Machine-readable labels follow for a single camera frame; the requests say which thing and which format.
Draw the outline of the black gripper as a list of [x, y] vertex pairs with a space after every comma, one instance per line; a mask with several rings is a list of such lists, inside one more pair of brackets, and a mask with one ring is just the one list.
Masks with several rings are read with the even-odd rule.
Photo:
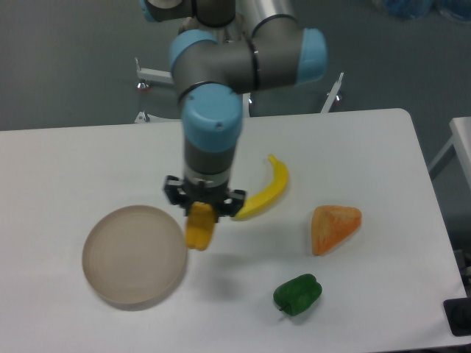
[[183, 209], [184, 216], [188, 217], [195, 202], [202, 202], [213, 207], [214, 221], [219, 223], [223, 217], [233, 217], [244, 206], [246, 192], [244, 190], [231, 190], [228, 182], [218, 186], [210, 186], [204, 181], [196, 184], [187, 178], [180, 179], [168, 175], [163, 185], [169, 203]]

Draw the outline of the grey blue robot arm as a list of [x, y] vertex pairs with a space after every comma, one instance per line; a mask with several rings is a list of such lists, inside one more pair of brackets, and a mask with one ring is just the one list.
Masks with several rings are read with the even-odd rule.
[[229, 187], [242, 130], [245, 93], [300, 85], [323, 77], [327, 43], [302, 28], [289, 1], [142, 1], [149, 21], [190, 18], [169, 49], [169, 71], [180, 106], [184, 174], [168, 176], [164, 192], [194, 217], [206, 204], [217, 222], [233, 217], [246, 194]]

